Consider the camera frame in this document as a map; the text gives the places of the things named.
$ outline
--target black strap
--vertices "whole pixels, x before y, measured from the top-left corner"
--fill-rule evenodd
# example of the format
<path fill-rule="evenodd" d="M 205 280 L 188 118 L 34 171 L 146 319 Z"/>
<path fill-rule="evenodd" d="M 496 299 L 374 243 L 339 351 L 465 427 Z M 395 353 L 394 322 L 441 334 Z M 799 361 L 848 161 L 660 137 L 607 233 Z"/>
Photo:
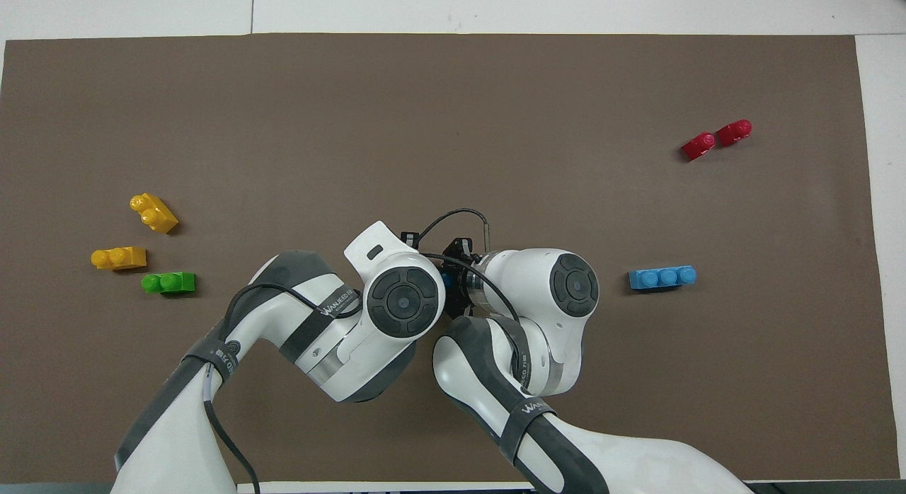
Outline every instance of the black strap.
<path fill-rule="evenodd" d="M 528 425 L 544 413 L 556 414 L 556 411 L 538 397 L 526 398 L 510 411 L 510 417 L 500 436 L 500 451 L 510 464 L 515 463 L 515 453 L 519 451 L 519 443 L 522 442 Z"/>
<path fill-rule="evenodd" d="M 504 334 L 512 346 L 510 365 L 512 377 L 527 389 L 528 381 L 532 380 L 532 358 L 528 352 L 528 337 L 525 336 L 525 329 L 522 324 L 507 317 L 492 316 L 491 319 L 499 324 L 500 329 L 504 330 Z"/>
<path fill-rule="evenodd" d="M 213 364 L 214 368 L 220 372 L 223 382 L 227 382 L 229 376 L 233 375 L 233 371 L 239 366 L 239 358 L 236 358 L 229 345 L 207 336 L 195 342 L 195 345 L 192 345 L 182 359 L 189 357 Z"/>
<path fill-rule="evenodd" d="M 295 328 L 295 331 L 286 338 L 286 341 L 280 346 L 282 357 L 294 364 L 305 349 L 308 349 L 308 346 L 320 336 L 321 332 L 327 329 L 333 319 L 336 319 L 336 316 L 339 316 L 357 299 L 359 299 L 358 295 L 349 285 L 337 287 L 336 291 L 333 291 L 326 300 L 308 314 L 305 320 Z"/>

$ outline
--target logo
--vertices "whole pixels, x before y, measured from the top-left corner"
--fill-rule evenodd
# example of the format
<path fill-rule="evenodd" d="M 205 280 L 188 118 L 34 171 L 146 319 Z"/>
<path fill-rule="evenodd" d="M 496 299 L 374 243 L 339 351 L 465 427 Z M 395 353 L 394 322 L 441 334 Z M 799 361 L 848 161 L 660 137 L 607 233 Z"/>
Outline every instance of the logo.
<path fill-rule="evenodd" d="M 522 408 L 522 411 L 523 411 L 523 413 L 528 414 L 528 413 L 531 413 L 533 410 L 541 409 L 546 405 L 547 404 L 545 404 L 545 403 L 528 403 L 528 404 L 525 404 L 525 407 Z"/>
<path fill-rule="evenodd" d="M 528 355 L 523 353 L 522 355 L 522 371 L 519 372 L 519 384 L 525 384 L 525 379 L 528 378 Z"/>
<path fill-rule="evenodd" d="M 233 374 L 233 370 L 236 369 L 236 364 L 233 363 L 233 358 L 231 356 L 224 355 L 224 352 L 220 349 L 214 351 L 214 355 L 220 358 L 220 361 L 224 363 L 224 366 L 226 366 L 226 371 L 230 372 L 230 374 Z"/>
<path fill-rule="evenodd" d="M 340 307 L 340 305 L 345 303 L 346 300 L 349 299 L 350 295 L 352 295 L 352 294 L 353 294 L 352 289 L 347 290 L 346 292 L 341 294 L 340 297 L 338 297 L 336 299 L 336 301 L 334 301 L 333 303 L 328 304 L 328 306 L 322 306 L 322 307 L 318 308 L 318 313 L 320 313 L 322 316 L 336 317 L 336 316 L 334 316 L 333 311 L 340 309 L 340 308 L 345 308 L 345 306 Z"/>

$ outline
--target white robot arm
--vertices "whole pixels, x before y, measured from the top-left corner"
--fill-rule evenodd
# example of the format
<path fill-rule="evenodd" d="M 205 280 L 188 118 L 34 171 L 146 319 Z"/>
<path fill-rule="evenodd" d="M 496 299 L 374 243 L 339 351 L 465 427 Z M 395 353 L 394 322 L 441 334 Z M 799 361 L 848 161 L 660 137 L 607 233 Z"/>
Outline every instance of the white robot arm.
<path fill-rule="evenodd" d="M 445 253 L 472 259 L 484 277 L 461 264 L 441 266 L 450 300 L 459 301 L 447 310 L 471 304 L 490 316 L 453 320 L 434 348 L 435 377 L 535 490 L 751 493 L 689 445 L 589 432 L 558 418 L 538 396 L 562 393 L 575 383 L 583 329 L 599 295 L 595 272 L 563 250 L 507 250 L 479 258 L 465 245 L 454 241 Z M 512 313 L 518 321 L 507 317 Z"/>
<path fill-rule="evenodd" d="M 435 346 L 437 382 L 539 492 L 750 493 L 682 443 L 588 432 L 557 418 L 538 397 L 575 383 L 599 296 L 595 272 L 563 250 L 478 256 L 467 246 L 457 240 L 445 255 L 420 254 L 377 222 L 344 252 L 362 293 L 314 253 L 270 259 L 133 424 L 116 453 L 113 494 L 235 493 L 211 425 L 258 490 L 211 401 L 259 338 L 334 401 L 366 401 L 398 378 L 442 310 L 459 317 Z M 440 271 L 428 258 L 444 260 Z M 490 316 L 463 316 L 473 307 Z"/>
<path fill-rule="evenodd" d="M 361 294 L 311 252 L 284 252 L 256 272 L 132 424 L 113 494 L 236 493 L 207 412 L 259 338 L 334 401 L 369 400 L 397 379 L 443 310 L 440 274 L 381 222 L 344 253 L 365 282 Z"/>

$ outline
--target toy brick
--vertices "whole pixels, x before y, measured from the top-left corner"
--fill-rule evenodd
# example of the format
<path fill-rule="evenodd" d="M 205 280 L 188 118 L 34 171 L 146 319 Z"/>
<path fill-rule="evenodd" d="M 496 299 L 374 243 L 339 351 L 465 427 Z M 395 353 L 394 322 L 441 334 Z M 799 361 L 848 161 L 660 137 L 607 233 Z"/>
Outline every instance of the toy brick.
<path fill-rule="evenodd" d="M 142 288 L 148 294 L 179 294 L 195 291 L 195 274 L 177 271 L 163 272 L 159 275 L 145 275 Z"/>
<path fill-rule="evenodd" d="M 163 201 L 150 193 L 136 195 L 129 201 L 129 207 L 139 213 L 142 223 L 149 226 L 154 232 L 167 234 L 179 220 L 165 206 Z"/>
<path fill-rule="evenodd" d="M 723 146 L 731 146 L 752 134 L 752 123 L 745 119 L 729 123 L 718 130 L 718 138 Z"/>
<path fill-rule="evenodd" d="M 91 254 L 91 264 L 98 269 L 132 269 L 146 264 L 145 249 L 139 246 L 123 246 L 109 250 L 95 250 Z"/>
<path fill-rule="evenodd" d="M 689 157 L 689 161 L 693 161 L 693 159 L 699 158 L 699 156 L 711 150 L 716 143 L 718 142 L 714 139 L 714 135 L 708 132 L 702 132 L 699 133 L 698 137 L 689 140 L 689 142 L 682 147 L 682 150 L 686 153 L 686 156 Z"/>
<path fill-rule="evenodd" d="M 637 269 L 629 272 L 629 287 L 637 291 L 694 284 L 699 274 L 691 265 L 673 268 Z"/>

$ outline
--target blue lego brick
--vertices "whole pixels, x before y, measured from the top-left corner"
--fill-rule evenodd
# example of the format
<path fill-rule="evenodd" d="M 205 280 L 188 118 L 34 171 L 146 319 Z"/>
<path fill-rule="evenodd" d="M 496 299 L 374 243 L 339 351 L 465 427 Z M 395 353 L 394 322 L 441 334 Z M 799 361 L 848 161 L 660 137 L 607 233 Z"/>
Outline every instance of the blue lego brick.
<path fill-rule="evenodd" d="M 637 291 L 694 284 L 699 274 L 691 265 L 673 268 L 637 269 L 629 272 L 629 287 Z"/>

